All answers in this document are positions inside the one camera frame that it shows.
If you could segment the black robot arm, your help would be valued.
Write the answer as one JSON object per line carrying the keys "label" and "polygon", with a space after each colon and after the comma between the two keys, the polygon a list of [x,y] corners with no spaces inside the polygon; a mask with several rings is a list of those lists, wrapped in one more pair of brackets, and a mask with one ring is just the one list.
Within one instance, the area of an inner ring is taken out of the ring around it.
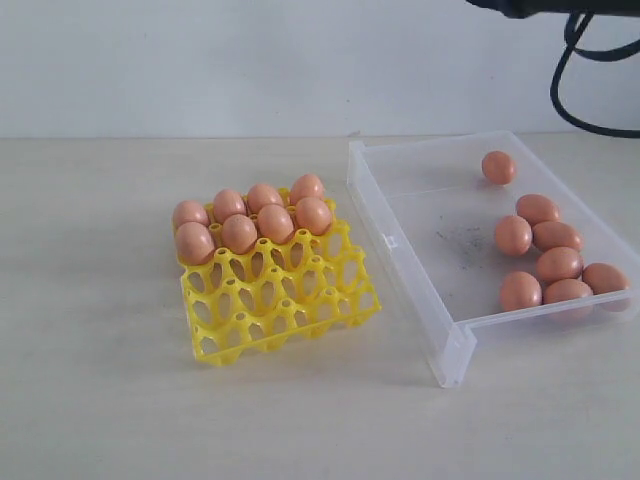
{"label": "black robot arm", "polygon": [[479,8],[524,19],[541,13],[639,17],[639,0],[468,0]]}

